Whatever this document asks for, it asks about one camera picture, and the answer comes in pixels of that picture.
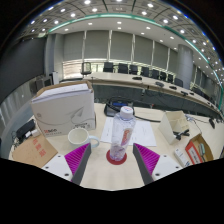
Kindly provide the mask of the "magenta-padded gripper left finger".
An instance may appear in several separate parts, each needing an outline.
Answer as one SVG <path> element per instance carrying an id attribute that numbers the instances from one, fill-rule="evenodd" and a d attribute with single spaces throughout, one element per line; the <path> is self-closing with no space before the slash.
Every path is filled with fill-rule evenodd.
<path id="1" fill-rule="evenodd" d="M 42 169 L 79 185 L 90 154 L 91 145 L 87 143 L 66 155 L 56 154 Z"/>

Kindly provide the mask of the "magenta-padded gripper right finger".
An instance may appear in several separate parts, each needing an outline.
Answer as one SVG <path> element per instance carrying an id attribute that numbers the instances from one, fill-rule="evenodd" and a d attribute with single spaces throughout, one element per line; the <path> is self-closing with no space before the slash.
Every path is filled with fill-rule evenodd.
<path id="1" fill-rule="evenodd" d="M 145 185 L 182 169 L 170 156 L 159 155 L 137 143 L 133 144 L 133 154 Z"/>

